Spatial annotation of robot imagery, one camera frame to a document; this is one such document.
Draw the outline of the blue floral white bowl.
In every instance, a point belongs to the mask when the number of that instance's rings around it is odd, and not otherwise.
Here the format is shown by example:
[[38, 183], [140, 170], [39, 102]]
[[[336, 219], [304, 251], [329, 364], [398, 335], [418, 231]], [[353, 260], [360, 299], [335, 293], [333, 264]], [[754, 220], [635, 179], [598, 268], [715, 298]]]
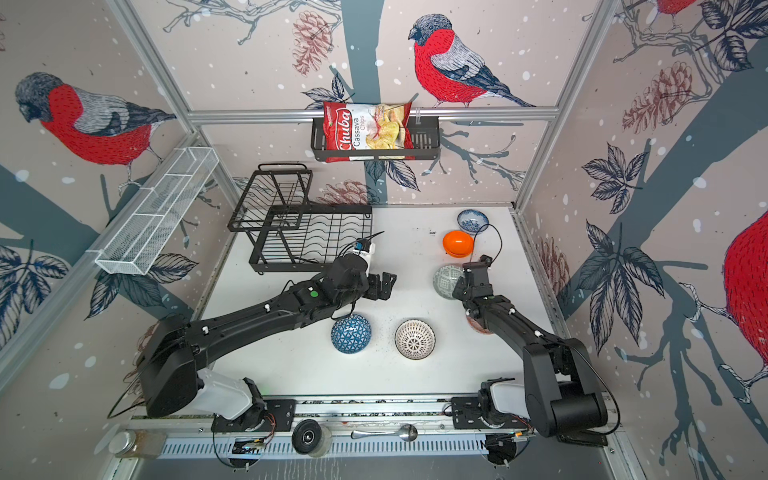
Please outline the blue floral white bowl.
[[488, 217], [476, 209], [465, 209], [457, 215], [457, 224], [460, 229], [470, 235], [484, 232], [489, 225]]

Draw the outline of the blue triangle patterned bowl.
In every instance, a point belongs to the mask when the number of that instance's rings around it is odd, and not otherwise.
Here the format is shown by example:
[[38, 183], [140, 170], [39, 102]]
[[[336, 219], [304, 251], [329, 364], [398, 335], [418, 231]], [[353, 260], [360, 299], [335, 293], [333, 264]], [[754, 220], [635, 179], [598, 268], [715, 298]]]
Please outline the blue triangle patterned bowl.
[[369, 345], [371, 338], [371, 324], [359, 314], [351, 314], [337, 320], [330, 332], [332, 345], [343, 354], [361, 352]]

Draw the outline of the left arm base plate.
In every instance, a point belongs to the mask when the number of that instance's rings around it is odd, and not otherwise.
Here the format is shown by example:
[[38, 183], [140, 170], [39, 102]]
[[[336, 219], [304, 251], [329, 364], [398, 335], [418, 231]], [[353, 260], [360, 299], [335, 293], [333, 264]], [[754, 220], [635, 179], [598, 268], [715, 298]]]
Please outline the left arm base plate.
[[211, 430], [215, 433], [289, 432], [296, 405], [294, 399], [267, 398], [234, 420], [216, 416]]

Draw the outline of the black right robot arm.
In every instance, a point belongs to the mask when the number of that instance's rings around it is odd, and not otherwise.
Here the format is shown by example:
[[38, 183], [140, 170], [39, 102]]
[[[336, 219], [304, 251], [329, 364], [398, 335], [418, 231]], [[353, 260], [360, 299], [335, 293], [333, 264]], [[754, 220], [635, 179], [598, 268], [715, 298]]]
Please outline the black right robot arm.
[[539, 327], [503, 295], [493, 292], [488, 270], [492, 259], [462, 265], [453, 290], [465, 313], [501, 338], [523, 361], [527, 417], [545, 437], [603, 427], [608, 411], [602, 383], [584, 344]]

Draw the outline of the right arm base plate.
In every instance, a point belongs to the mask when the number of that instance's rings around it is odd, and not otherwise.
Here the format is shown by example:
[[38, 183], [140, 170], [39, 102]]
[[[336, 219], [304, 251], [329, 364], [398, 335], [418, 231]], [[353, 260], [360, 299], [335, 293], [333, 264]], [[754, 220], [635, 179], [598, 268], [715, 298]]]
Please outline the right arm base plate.
[[456, 430], [516, 429], [527, 431], [531, 429], [528, 421], [523, 417], [509, 413], [485, 413], [477, 397], [452, 397], [447, 415], [451, 418], [453, 428]]

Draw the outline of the brown white patterned bowl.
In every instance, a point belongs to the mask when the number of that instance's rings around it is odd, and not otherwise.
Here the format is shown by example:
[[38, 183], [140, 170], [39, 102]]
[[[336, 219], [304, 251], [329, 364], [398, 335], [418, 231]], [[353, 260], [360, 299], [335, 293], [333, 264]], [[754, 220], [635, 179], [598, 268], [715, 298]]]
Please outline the brown white patterned bowl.
[[429, 324], [418, 319], [401, 323], [395, 331], [395, 347], [409, 360], [429, 357], [436, 346], [436, 335]]

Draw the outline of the glass jar metal lid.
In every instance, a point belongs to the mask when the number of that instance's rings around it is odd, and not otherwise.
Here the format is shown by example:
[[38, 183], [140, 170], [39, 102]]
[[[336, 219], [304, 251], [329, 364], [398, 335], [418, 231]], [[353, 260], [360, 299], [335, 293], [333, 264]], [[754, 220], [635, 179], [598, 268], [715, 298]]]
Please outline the glass jar metal lid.
[[108, 450], [116, 458], [158, 458], [167, 435], [159, 431], [123, 430], [109, 442]]

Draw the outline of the black wire dish rack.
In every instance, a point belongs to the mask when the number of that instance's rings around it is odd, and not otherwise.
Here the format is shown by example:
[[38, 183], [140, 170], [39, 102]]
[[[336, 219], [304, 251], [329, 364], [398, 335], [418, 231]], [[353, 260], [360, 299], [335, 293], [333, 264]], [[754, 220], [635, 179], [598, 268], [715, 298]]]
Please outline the black wire dish rack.
[[312, 180], [304, 164], [266, 163], [236, 181], [228, 229], [250, 241], [256, 273], [318, 272], [372, 233], [371, 206], [314, 201]]

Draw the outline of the black remote device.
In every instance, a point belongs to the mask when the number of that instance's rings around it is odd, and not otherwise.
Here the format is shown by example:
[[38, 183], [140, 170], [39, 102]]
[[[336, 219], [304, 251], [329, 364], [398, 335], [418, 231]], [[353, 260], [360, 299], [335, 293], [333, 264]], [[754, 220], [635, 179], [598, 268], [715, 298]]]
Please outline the black remote device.
[[603, 448], [608, 445], [605, 434], [592, 430], [561, 433], [557, 435], [557, 440], [561, 443], [584, 447]]

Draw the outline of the red cassava chips bag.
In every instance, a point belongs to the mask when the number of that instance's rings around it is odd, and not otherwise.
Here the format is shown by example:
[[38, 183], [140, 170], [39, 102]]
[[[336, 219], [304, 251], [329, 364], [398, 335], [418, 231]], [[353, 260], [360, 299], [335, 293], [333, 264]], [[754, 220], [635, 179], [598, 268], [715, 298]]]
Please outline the red cassava chips bag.
[[413, 147], [408, 121], [412, 104], [356, 104], [325, 102], [323, 104], [324, 151], [341, 152], [326, 162], [357, 159], [367, 150], [405, 150]]

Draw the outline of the green patterned bowl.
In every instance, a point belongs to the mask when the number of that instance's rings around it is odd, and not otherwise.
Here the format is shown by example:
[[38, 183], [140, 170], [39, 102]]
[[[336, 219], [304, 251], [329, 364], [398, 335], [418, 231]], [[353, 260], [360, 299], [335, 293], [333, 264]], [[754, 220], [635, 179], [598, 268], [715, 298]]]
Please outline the green patterned bowl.
[[433, 288], [440, 297], [454, 300], [454, 289], [463, 275], [464, 271], [461, 266], [456, 264], [443, 265], [433, 275]]

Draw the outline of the orange plastic bowl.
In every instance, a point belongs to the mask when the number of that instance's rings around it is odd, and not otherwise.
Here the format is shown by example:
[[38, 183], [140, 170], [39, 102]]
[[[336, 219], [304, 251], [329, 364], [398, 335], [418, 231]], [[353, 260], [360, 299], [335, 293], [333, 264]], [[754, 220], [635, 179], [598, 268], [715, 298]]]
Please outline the orange plastic bowl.
[[453, 230], [444, 235], [442, 246], [445, 253], [451, 257], [467, 258], [473, 253], [474, 239], [464, 231]]

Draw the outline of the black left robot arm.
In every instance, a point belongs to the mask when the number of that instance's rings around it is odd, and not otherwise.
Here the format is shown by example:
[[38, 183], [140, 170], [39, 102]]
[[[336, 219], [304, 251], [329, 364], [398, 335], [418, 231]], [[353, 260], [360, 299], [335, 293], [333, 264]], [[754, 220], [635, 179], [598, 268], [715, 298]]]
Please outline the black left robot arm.
[[240, 348], [278, 333], [329, 319], [362, 298], [387, 301], [397, 276], [371, 274], [367, 260], [346, 254], [279, 295], [223, 316], [189, 322], [172, 315], [158, 323], [138, 362], [138, 381], [151, 418], [173, 415], [216, 392], [199, 407], [236, 419], [258, 403], [248, 379], [206, 376], [203, 370]]

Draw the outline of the dark wall shelf basket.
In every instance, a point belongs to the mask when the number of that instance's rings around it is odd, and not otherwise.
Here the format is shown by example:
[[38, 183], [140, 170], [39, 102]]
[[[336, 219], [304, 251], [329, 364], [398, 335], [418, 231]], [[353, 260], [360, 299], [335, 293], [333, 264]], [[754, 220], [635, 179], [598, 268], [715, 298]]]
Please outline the dark wall shelf basket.
[[357, 119], [349, 123], [327, 126], [323, 119], [313, 120], [310, 145], [316, 160], [434, 160], [440, 153], [437, 117], [409, 119], [405, 127], [388, 121], [367, 127]]

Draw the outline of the red orange patterned bowl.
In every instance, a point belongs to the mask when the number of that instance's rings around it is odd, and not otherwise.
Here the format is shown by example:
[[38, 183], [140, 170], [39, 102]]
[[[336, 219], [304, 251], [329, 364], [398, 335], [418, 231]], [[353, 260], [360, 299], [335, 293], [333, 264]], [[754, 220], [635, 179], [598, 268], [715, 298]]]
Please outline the red orange patterned bowl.
[[467, 319], [469, 326], [477, 333], [484, 335], [492, 335], [492, 332], [486, 328], [483, 328], [479, 322], [472, 318]]

